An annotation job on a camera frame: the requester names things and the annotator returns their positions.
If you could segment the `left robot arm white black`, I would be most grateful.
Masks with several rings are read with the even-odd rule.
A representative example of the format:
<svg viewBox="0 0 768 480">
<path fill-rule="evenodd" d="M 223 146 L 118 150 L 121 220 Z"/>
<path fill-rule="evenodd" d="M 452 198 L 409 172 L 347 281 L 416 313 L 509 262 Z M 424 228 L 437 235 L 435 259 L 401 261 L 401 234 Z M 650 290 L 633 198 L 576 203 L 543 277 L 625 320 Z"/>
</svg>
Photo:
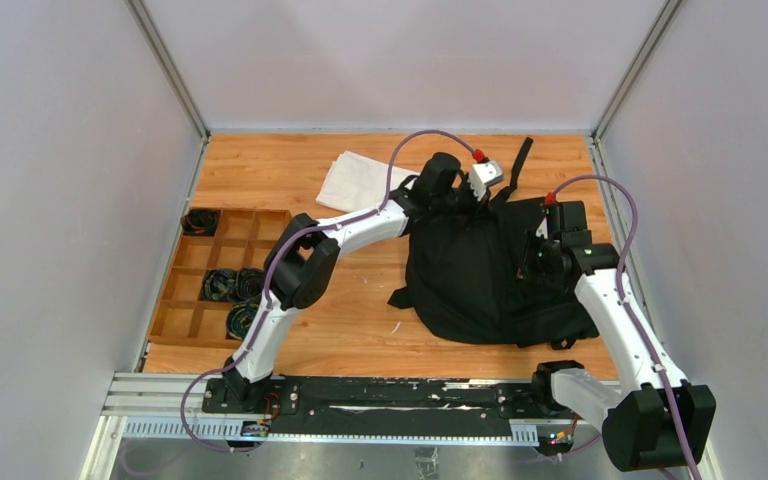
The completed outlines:
<svg viewBox="0 0 768 480">
<path fill-rule="evenodd" d="M 243 413 L 266 400 L 268 378 L 293 322 L 326 292 L 338 261 L 372 244 L 406 235 L 420 219 L 448 207 L 471 208 L 488 199 L 505 178 L 494 160 L 475 153 L 462 170 L 452 155 L 438 152 L 422 171 L 389 191 L 382 202 L 340 217 L 299 215 L 265 263 L 257 312 L 238 350 L 222 368 L 228 400 Z"/>
</svg>

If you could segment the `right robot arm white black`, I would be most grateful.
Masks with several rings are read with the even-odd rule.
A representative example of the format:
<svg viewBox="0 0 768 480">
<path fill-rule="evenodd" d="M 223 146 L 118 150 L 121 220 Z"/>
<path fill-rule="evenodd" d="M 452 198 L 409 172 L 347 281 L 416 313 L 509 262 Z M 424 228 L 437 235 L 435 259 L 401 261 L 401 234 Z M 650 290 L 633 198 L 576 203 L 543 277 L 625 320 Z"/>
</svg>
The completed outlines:
<svg viewBox="0 0 768 480">
<path fill-rule="evenodd" d="M 567 409 L 591 424 L 620 471 L 686 467 L 696 473 L 716 410 L 711 389 L 692 384 L 660 344 L 620 254 L 593 241 L 583 203 L 548 198 L 541 209 L 524 270 L 575 295 L 609 351 L 620 388 L 596 380 L 577 361 L 545 362 L 532 376 L 533 408 L 549 418 Z"/>
</svg>

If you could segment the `black student backpack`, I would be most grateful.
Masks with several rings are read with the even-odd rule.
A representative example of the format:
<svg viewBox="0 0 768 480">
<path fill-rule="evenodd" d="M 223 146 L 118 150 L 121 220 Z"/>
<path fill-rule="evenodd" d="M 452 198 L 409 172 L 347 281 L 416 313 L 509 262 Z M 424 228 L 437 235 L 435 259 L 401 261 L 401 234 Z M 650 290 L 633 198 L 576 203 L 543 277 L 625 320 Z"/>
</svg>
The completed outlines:
<svg viewBox="0 0 768 480">
<path fill-rule="evenodd" d="M 405 285 L 388 303 L 413 310 L 435 336 L 466 344 L 547 344 L 554 350 L 599 333 L 575 295 L 517 278 L 525 233 L 542 220 L 539 198 L 511 200 L 533 145 L 526 138 L 507 186 L 489 198 L 482 219 L 435 210 L 405 235 Z"/>
</svg>

